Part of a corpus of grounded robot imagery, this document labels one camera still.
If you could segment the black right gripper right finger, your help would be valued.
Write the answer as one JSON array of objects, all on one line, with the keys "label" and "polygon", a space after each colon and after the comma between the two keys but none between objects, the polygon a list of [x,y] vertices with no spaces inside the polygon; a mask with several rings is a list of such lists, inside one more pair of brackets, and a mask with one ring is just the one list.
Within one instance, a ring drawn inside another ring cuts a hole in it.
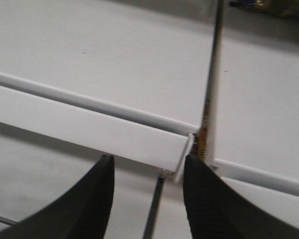
[{"label": "black right gripper right finger", "polygon": [[197,155],[186,156],[183,197],[194,239],[299,239],[299,229],[253,205]]}]

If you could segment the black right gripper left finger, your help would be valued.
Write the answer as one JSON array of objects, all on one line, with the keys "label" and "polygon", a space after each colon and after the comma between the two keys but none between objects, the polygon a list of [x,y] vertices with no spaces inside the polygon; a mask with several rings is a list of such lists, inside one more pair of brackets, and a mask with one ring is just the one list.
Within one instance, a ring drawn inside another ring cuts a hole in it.
[{"label": "black right gripper left finger", "polygon": [[103,155],[66,193],[0,231],[0,239],[102,239],[114,198],[115,162]]}]

